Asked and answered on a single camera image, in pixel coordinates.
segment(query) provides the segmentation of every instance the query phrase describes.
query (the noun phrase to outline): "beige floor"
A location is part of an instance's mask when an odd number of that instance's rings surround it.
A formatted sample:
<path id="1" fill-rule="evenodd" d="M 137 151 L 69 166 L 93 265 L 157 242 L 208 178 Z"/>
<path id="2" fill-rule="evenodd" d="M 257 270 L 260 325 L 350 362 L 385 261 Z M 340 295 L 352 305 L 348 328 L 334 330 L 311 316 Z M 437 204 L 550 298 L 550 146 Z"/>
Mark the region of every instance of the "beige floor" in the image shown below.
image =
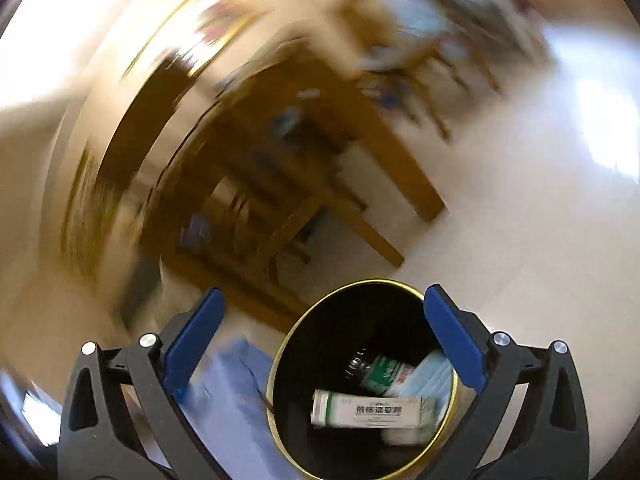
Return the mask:
<path id="1" fill-rule="evenodd" d="M 637 40 L 577 28 L 549 35 L 556 61 L 499 70 L 504 96 L 473 79 L 447 116 L 451 145 L 396 122 L 447 205 L 419 221 L 359 150 L 344 176 L 369 202 L 367 219 L 406 256 L 391 268 L 327 217 L 309 241 L 308 266 L 283 260 L 282 281 L 313 302 L 361 278 L 391 277 L 425 289 L 441 283 L 490 330 L 521 344 L 567 341 L 588 409 L 591 471 L 624 439 L 640 412 L 640 56 Z M 454 85 L 438 84 L 455 97 Z M 444 105 L 449 99 L 442 97 Z M 273 353 L 282 335 L 234 312 L 218 342 L 244 334 Z M 486 458 L 504 445 L 518 390 Z"/>

